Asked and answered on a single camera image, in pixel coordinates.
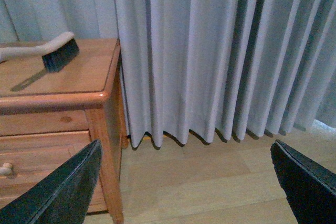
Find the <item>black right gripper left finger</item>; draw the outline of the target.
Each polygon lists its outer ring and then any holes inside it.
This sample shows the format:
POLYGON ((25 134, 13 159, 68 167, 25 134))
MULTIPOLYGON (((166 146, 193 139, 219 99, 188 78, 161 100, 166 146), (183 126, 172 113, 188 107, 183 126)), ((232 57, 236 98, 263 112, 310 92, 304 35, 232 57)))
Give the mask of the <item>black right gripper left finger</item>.
POLYGON ((83 223, 99 180, 102 145, 85 146, 1 209, 1 223, 83 223))

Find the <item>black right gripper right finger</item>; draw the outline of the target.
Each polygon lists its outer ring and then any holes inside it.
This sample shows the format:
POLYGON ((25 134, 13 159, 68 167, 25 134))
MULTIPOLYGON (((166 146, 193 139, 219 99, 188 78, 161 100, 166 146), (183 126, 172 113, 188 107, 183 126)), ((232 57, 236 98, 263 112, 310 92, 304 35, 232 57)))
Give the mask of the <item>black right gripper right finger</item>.
POLYGON ((335 173, 276 140, 271 159, 298 223, 335 223, 335 173))

